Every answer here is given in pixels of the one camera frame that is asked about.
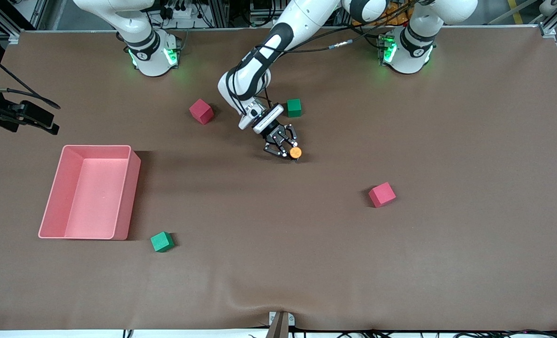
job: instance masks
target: red cube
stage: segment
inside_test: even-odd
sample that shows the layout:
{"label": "red cube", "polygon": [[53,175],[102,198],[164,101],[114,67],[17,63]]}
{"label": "red cube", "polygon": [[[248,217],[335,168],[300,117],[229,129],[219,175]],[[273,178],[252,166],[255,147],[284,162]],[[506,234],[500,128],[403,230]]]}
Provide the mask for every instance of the red cube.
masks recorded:
{"label": "red cube", "polygon": [[214,117],[214,111],[205,101],[199,99],[192,105],[189,110],[191,115],[195,120],[199,121],[200,124],[207,124]]}
{"label": "red cube", "polygon": [[389,182],[385,182],[380,186],[372,188],[370,191],[370,199],[374,203],[374,207],[381,207],[394,200],[395,193],[389,185]]}

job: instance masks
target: cable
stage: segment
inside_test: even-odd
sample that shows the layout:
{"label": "cable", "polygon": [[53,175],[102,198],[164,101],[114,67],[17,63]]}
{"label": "cable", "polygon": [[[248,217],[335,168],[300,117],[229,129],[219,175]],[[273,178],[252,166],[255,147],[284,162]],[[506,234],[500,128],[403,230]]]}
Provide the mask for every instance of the cable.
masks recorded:
{"label": "cable", "polygon": [[553,338],[557,338],[557,333],[550,331],[550,332],[544,332],[544,331],[539,331],[539,330],[532,330],[532,329],[527,329],[527,330],[521,330],[521,331],[508,331],[505,334],[499,333],[499,332],[461,332],[458,333],[454,336],[454,338],[460,338],[460,337],[470,337],[470,338],[508,338],[509,336],[514,336],[514,334],[540,334],[543,336],[550,336]]}
{"label": "cable", "polygon": [[147,19],[149,19],[149,25],[157,26],[161,28],[162,24],[159,21],[156,20],[155,23],[152,22],[151,15],[149,15],[149,11],[145,11],[145,13],[147,14]]}
{"label": "cable", "polygon": [[60,109],[60,108],[61,108],[57,103],[55,103],[55,102],[53,102],[53,101],[51,101],[51,100],[49,100],[49,99],[47,99],[47,98],[44,98],[43,96],[41,96],[40,94],[38,94],[38,92],[35,92],[34,90],[32,90],[32,88],[30,88],[27,84],[23,83],[22,80],[20,80],[20,79],[19,79],[18,77],[16,77],[10,70],[8,70],[5,66],[3,66],[3,65],[1,64],[1,62],[0,62],[0,68],[1,68],[3,71],[5,71],[8,75],[10,75],[10,77],[12,77],[15,81],[17,81],[17,83],[21,84],[24,88],[26,88],[26,89],[29,90],[32,94],[34,94],[34,96],[33,96],[34,98],[37,98],[37,99],[42,100],[43,102],[47,103],[47,105],[50,105],[51,107],[54,107],[55,109]]}
{"label": "cable", "polygon": [[122,331],[122,338],[131,338],[134,330],[123,330]]}
{"label": "cable", "polygon": [[186,35],[184,36],[184,40],[182,40],[182,43],[180,43],[180,49],[179,51],[181,52],[184,47],[186,47],[186,40],[189,38],[189,30],[186,30]]}
{"label": "cable", "polygon": [[270,2],[268,7],[268,18],[264,20],[263,23],[255,24],[255,26],[263,26],[272,21],[272,17],[276,14],[276,5],[274,4],[274,0],[268,0]]}
{"label": "cable", "polygon": [[[411,0],[410,2],[408,2],[407,4],[405,4],[404,6],[401,6],[400,8],[397,8],[395,11],[392,11],[391,13],[387,13],[387,14],[385,14],[385,15],[381,15],[380,17],[378,17],[377,19],[375,19],[374,21],[371,21],[371,22],[369,22],[369,23],[373,23],[373,22],[377,22],[377,21],[385,20],[385,19],[390,19],[391,17],[397,17],[397,15],[399,15],[400,13],[403,13],[404,11],[407,11],[408,8],[411,8],[411,6],[414,6],[414,5],[416,4],[416,2],[418,2],[418,1],[419,1],[419,0]],[[335,30],[331,30],[331,31],[329,31],[329,32],[325,32],[325,33],[323,33],[323,34],[321,34],[321,35],[319,35],[319,36],[310,37],[310,38],[307,39],[306,41],[303,41],[302,43],[299,43],[298,45],[295,45],[294,47],[292,47],[291,49],[289,49],[289,50],[287,50],[287,51],[286,51],[286,50],[282,50],[282,49],[276,49],[276,48],[273,48],[273,47],[264,46],[264,45],[256,45],[256,46],[254,47],[254,49],[255,49],[255,52],[254,52],[254,53],[260,52],[261,48],[268,48],[268,49],[270,49],[271,51],[281,52],[282,54],[281,54],[280,56],[283,56],[283,55],[285,55],[285,54],[287,54],[287,53],[310,53],[310,52],[327,51],[327,50],[329,50],[329,49],[334,49],[334,48],[337,48],[337,47],[342,47],[342,46],[345,46],[345,45],[350,45],[350,44],[352,44],[353,42],[355,42],[355,41],[361,39],[362,37],[364,37],[364,39],[366,39],[366,41],[368,41],[368,43],[370,43],[372,46],[374,46],[374,47],[376,47],[376,48],[379,48],[379,46],[373,45],[373,44],[371,43],[371,41],[368,40],[368,37],[371,36],[371,35],[370,35],[370,32],[372,32],[372,31],[375,30],[376,28],[379,28],[379,26],[375,26],[375,27],[373,27],[373,28],[370,28],[370,29],[367,30],[366,32],[363,32],[361,28],[360,28],[360,31],[356,30],[356,28],[359,28],[359,27],[361,27],[361,26],[363,26],[363,25],[362,25],[362,24],[359,24],[359,25],[349,25],[349,26],[346,26],[346,27],[342,27],[342,28],[337,28],[337,29],[335,29]],[[297,50],[297,48],[299,48],[299,47],[301,47],[301,46],[303,46],[303,45],[305,45],[305,44],[307,44],[307,43],[310,43],[310,41],[314,41],[314,40],[316,40],[316,39],[318,39],[318,38],[325,37],[325,36],[328,36],[328,35],[330,35],[330,34],[334,34],[334,33],[336,33],[336,32],[344,31],[344,30],[354,30],[355,32],[357,32],[357,33],[359,34],[359,36],[356,37],[356,38],[353,38],[353,39],[349,39],[349,40],[347,40],[347,41],[342,41],[342,42],[339,42],[339,43],[335,43],[335,44],[329,45],[328,47],[324,47],[324,48]],[[233,74],[232,74],[232,81],[231,81],[231,86],[232,86],[232,88],[228,87],[227,90],[229,91],[230,98],[231,98],[231,100],[233,101],[234,105],[235,105],[235,106],[238,106],[240,113],[242,113],[242,114],[245,115],[245,114],[246,114],[246,111],[245,111],[245,109],[244,109],[244,107],[243,107],[243,104],[242,104],[241,100],[238,99],[238,94],[236,93],[236,92],[237,92],[237,90],[236,90],[236,83],[235,83],[236,73],[239,71],[240,66],[241,66],[242,64],[243,64],[243,60],[240,60],[240,61],[239,61],[239,64],[237,64],[237,66],[234,68],[235,71],[234,71]]]}
{"label": "cable", "polygon": [[243,10],[243,7],[242,7],[243,2],[247,3],[247,0],[244,0],[244,1],[239,2],[239,4],[240,4],[240,9],[241,9],[241,10],[240,10],[241,17],[242,17],[244,23],[246,23],[247,25],[249,25],[249,26],[251,26],[251,27],[255,27],[255,25],[254,25],[253,23],[251,23],[251,21],[249,21],[249,19],[247,19],[247,18],[245,17],[245,15],[244,15],[244,10]]}
{"label": "cable", "polygon": [[199,11],[199,13],[201,13],[201,19],[203,19],[203,22],[205,22],[205,24],[209,28],[214,28],[214,25],[211,24],[211,22],[209,21],[209,19],[205,15],[205,12],[203,11],[203,6],[201,6],[201,2],[199,2],[199,0],[195,0],[194,4],[195,4],[195,7],[197,7],[197,11]]}
{"label": "cable", "polygon": [[47,99],[47,98],[43,98],[42,96],[38,95],[38,94],[33,94],[31,92],[23,92],[21,90],[16,90],[16,89],[12,89],[12,88],[8,88],[7,92],[12,92],[14,94],[20,94],[20,95],[25,95],[25,96],[31,96],[32,98],[36,98],[36,99],[40,99],[42,100],[44,103],[46,103],[47,105],[50,105],[52,107],[55,107],[55,105],[57,105],[57,103]]}

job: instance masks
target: yellow object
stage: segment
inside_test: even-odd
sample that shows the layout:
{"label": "yellow object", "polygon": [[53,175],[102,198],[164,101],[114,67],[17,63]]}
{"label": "yellow object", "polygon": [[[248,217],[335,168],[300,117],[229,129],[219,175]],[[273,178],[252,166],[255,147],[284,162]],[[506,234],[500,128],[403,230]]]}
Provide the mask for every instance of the yellow object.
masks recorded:
{"label": "yellow object", "polygon": [[410,8],[407,9],[407,17],[411,18],[413,13],[414,13],[414,6],[411,6]]}
{"label": "yellow object", "polygon": [[[404,5],[402,5],[402,6],[405,6],[405,4],[407,4],[407,2],[409,2],[409,0],[405,0]],[[387,4],[387,6],[385,8],[385,11],[382,14],[382,15],[387,16],[387,19],[381,19],[379,21],[371,22],[368,25],[369,26],[383,26],[383,25],[397,26],[397,25],[403,25],[405,22],[409,21],[409,18],[412,16],[413,6],[410,9],[408,9],[407,11],[401,12],[397,16],[392,16],[392,13],[394,11],[397,11],[400,7],[401,6],[398,3],[389,1],[389,3]],[[351,24],[353,24],[355,26],[361,26],[362,25],[361,23],[359,23],[359,22],[357,22],[353,19],[351,20]]]}
{"label": "yellow object", "polygon": [[301,157],[301,148],[293,147],[293,148],[291,148],[291,150],[289,150],[289,154],[291,155],[292,158],[300,158]]}
{"label": "yellow object", "polygon": [[[516,4],[516,0],[508,0],[508,5],[510,5],[510,9],[518,7],[518,5]],[[514,23],[516,25],[522,25],[522,17],[520,16],[519,12],[512,14],[512,17],[514,17]]]}

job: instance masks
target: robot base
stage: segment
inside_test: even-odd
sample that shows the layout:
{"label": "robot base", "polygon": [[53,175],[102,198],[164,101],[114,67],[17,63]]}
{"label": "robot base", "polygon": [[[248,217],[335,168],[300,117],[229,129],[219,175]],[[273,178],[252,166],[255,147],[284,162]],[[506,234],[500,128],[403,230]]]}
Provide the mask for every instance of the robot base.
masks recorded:
{"label": "robot base", "polygon": [[159,77],[172,68],[178,68],[181,41],[165,30],[156,30],[160,35],[160,47],[153,52],[149,60],[143,61],[132,55],[135,68],[148,77]]}
{"label": "robot base", "polygon": [[433,51],[433,47],[430,47],[430,49],[424,52],[424,55],[420,57],[411,56],[407,50],[401,47],[402,44],[400,36],[404,29],[405,27],[398,27],[385,34],[386,36],[390,36],[394,39],[396,49],[392,52],[392,55],[388,55],[389,57],[385,57],[384,50],[379,50],[379,58],[381,60],[381,64],[388,65],[399,73],[413,74],[422,69],[422,66],[428,62],[430,53]]}

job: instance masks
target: black cable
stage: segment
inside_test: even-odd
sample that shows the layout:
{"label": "black cable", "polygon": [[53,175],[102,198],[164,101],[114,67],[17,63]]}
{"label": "black cable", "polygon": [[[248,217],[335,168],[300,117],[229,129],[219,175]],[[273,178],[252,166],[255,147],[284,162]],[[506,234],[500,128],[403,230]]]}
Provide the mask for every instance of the black cable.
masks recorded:
{"label": "black cable", "polygon": [[44,103],[46,103],[47,105],[50,105],[51,107],[54,107],[55,109],[60,109],[61,108],[57,103],[55,103],[55,102],[53,102],[53,101],[51,101],[47,98],[44,98],[43,96],[38,94],[38,92],[35,92],[34,90],[32,90],[32,88],[30,88],[27,84],[23,83],[22,80],[20,80],[10,70],[8,70],[5,66],[3,66],[1,64],[1,62],[0,62],[0,68],[3,71],[5,71],[8,75],[10,75],[10,77],[12,77],[15,81],[17,81],[17,83],[21,84],[24,88],[29,90],[33,94],[33,95],[31,95],[32,97],[42,100]]}
{"label": "black cable", "polygon": [[364,36],[364,39],[366,39],[366,42],[371,45],[372,47],[376,48],[376,49],[381,49],[381,47],[379,45],[375,45],[372,41],[370,41],[370,39],[367,36]]}
{"label": "black cable", "polygon": [[[405,4],[404,6],[401,6],[400,8],[397,8],[395,11],[392,11],[391,13],[385,13],[385,14],[381,15],[380,17],[377,17],[377,19],[368,22],[367,24],[371,24],[371,23],[381,21],[381,20],[389,21],[390,19],[392,19],[392,17],[397,17],[397,15],[400,15],[404,11],[407,11],[407,9],[415,6],[416,2],[418,2],[418,1],[419,0],[411,0],[410,2]],[[362,26],[364,26],[364,24],[360,23],[358,25],[350,25],[350,26],[346,26],[346,27],[342,27],[342,28],[337,28],[337,29],[331,30],[329,32],[325,32],[325,33],[323,33],[319,36],[311,37],[308,40],[303,41],[302,43],[299,43],[299,45],[296,45],[295,47],[291,48],[289,52],[293,52],[294,49],[297,49],[297,48],[299,48],[299,47],[301,47],[301,46],[303,46],[307,43],[310,43],[310,41],[314,41],[318,38],[325,37],[325,36],[328,36],[330,34],[334,34],[334,33],[339,32],[339,31],[349,30],[349,29],[352,29],[352,28],[359,28],[359,27],[362,27]],[[369,32],[371,32],[371,31],[373,31],[373,30],[375,30],[376,28],[379,28],[379,27],[381,27],[381,26],[375,26],[375,27],[371,28],[366,33],[362,33],[362,36],[368,35]]]}
{"label": "black cable", "polygon": [[247,4],[247,0],[239,2],[240,9],[241,9],[240,10],[241,18],[243,19],[244,23],[246,23],[247,25],[249,25],[251,27],[255,27],[255,25],[252,24],[251,21],[249,21],[249,19],[247,19],[247,17],[245,17],[245,14],[244,14],[245,11],[244,11],[243,6],[242,6],[243,2],[245,2]]}
{"label": "black cable", "polygon": [[151,20],[151,15],[149,15],[149,11],[145,11],[145,14],[147,15],[147,19],[149,20],[149,25],[151,26],[161,26],[160,22],[156,21],[156,24],[154,25],[152,20]]}
{"label": "black cable", "polygon": [[122,338],[131,338],[134,330],[122,330]]}
{"label": "black cable", "polygon": [[7,88],[7,92],[12,92],[14,94],[20,94],[20,95],[25,95],[25,96],[30,96],[32,98],[36,98],[36,99],[40,99],[42,100],[44,103],[46,103],[47,105],[50,105],[52,107],[55,107],[57,105],[57,103],[47,99],[47,98],[43,98],[42,96],[38,95],[38,94],[33,94],[31,92],[23,92],[21,90],[16,90],[16,89],[12,89],[12,88]]}
{"label": "black cable", "polygon": [[201,13],[201,19],[203,19],[203,22],[205,22],[205,24],[209,28],[214,28],[214,25],[211,24],[211,22],[209,21],[209,19],[205,15],[205,12],[203,11],[203,6],[201,6],[201,2],[199,2],[199,0],[195,0],[194,4],[195,4],[195,7],[197,8],[197,11],[199,11],[199,13]]}
{"label": "black cable", "polygon": [[505,334],[499,332],[461,332],[454,336],[454,338],[460,337],[470,337],[470,338],[508,338],[509,336],[514,336],[514,334],[540,334],[543,336],[550,336],[557,338],[557,333],[555,332],[544,332],[539,330],[527,329],[521,331],[509,331]]}
{"label": "black cable", "polygon": [[276,2],[274,2],[275,0],[271,0],[271,1],[272,1],[272,14],[270,15],[270,21],[274,19],[274,16],[276,15],[276,10],[278,9]]}
{"label": "black cable", "polygon": [[264,20],[263,23],[255,24],[256,26],[263,26],[268,24],[272,21],[272,17],[276,14],[276,5],[274,4],[274,0],[268,0],[270,2],[268,7],[268,17]]}
{"label": "black cable", "polygon": [[266,82],[264,81],[264,95],[266,96],[266,101],[268,101],[268,105],[272,105],[272,101],[268,98],[268,88]]}
{"label": "black cable", "polygon": [[[378,17],[377,19],[375,19],[374,21],[371,21],[371,22],[369,22],[369,23],[377,22],[377,21],[380,21],[380,20],[383,20],[383,19],[390,19],[391,17],[397,17],[397,15],[400,15],[400,13],[403,13],[404,11],[407,11],[408,8],[411,8],[411,6],[414,6],[414,5],[416,4],[416,2],[418,2],[418,1],[419,1],[419,0],[411,0],[410,2],[408,2],[407,4],[405,4],[404,6],[401,6],[400,8],[397,8],[395,11],[392,11],[391,13],[387,13],[387,14],[385,14],[385,15],[381,15],[380,17]],[[335,30],[331,30],[331,31],[329,31],[329,32],[325,32],[325,33],[323,33],[323,34],[321,34],[321,35],[319,35],[319,36],[310,37],[310,38],[307,39],[306,41],[303,41],[302,43],[299,43],[298,45],[295,45],[295,47],[293,47],[293,48],[291,48],[291,49],[289,49],[289,50],[287,50],[287,51],[282,50],[282,49],[276,49],[276,48],[273,48],[273,47],[267,47],[267,46],[264,46],[264,45],[256,45],[256,46],[254,47],[254,49],[255,49],[255,53],[257,53],[257,52],[259,52],[259,51],[261,50],[261,48],[268,48],[268,49],[270,49],[271,51],[281,52],[282,55],[280,55],[280,56],[283,56],[283,55],[285,55],[285,54],[287,54],[287,53],[310,53],[310,52],[327,51],[327,50],[329,50],[329,49],[334,49],[334,48],[336,48],[336,45],[337,45],[337,44],[332,44],[332,45],[330,45],[330,46],[328,46],[328,47],[324,47],[324,48],[304,49],[304,50],[302,50],[302,51],[298,51],[297,48],[299,48],[299,47],[301,47],[301,46],[303,46],[303,45],[305,45],[305,44],[307,44],[307,43],[310,43],[310,41],[316,40],[316,39],[321,38],[321,37],[328,36],[328,35],[330,35],[330,34],[334,34],[334,33],[339,32],[339,31],[354,30],[355,32],[358,32],[358,31],[356,30],[356,28],[359,28],[359,27],[361,27],[361,26],[362,26],[362,24],[359,24],[359,25],[349,25],[349,26],[345,26],[345,27],[342,27],[342,28],[337,28],[337,29],[335,29]],[[358,37],[346,41],[345,44],[349,45],[349,44],[351,44],[351,43],[353,43],[353,42],[355,42],[355,41],[361,39],[362,37],[364,37],[364,38],[366,39],[366,41],[368,41],[368,43],[370,43],[370,44],[372,45],[371,41],[368,40],[367,37],[370,36],[370,32],[372,32],[372,31],[375,30],[376,28],[379,28],[379,26],[375,26],[374,28],[370,28],[370,29],[367,30],[366,32],[362,32],[362,31],[358,32],[358,34],[359,34]],[[231,82],[232,82],[232,83],[231,83],[231,85],[232,85],[232,90],[231,90],[230,87],[227,87],[227,90],[229,91],[230,98],[231,98],[231,100],[233,101],[234,105],[235,105],[235,106],[238,105],[238,108],[240,108],[239,111],[240,111],[242,114],[246,114],[246,111],[245,111],[245,109],[244,109],[244,107],[243,107],[243,104],[242,104],[241,100],[235,100],[235,96],[238,96],[237,93],[236,93],[237,91],[236,91],[235,77],[236,77],[236,73],[239,71],[239,68],[240,68],[240,66],[241,66],[242,64],[243,64],[243,60],[240,60],[240,61],[239,61],[239,64],[237,64],[237,66],[235,67],[235,71],[234,71],[234,73],[232,74],[232,77],[233,77],[233,78],[232,78],[232,81],[231,81]]]}
{"label": "black cable", "polygon": [[270,101],[268,98],[265,98],[263,96],[255,95],[254,98],[266,100],[266,101],[268,101],[268,105],[272,104],[272,101]]}

